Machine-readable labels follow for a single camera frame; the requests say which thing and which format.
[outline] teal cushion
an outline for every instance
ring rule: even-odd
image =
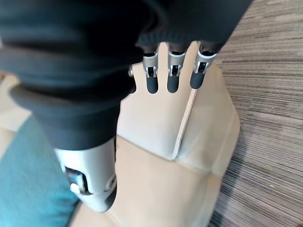
[[[65,227],[77,203],[52,147],[30,117],[0,162],[0,226]]]

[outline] gray carpet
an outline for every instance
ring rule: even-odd
[[[303,226],[303,0],[255,0],[217,63],[241,133],[209,226]]]

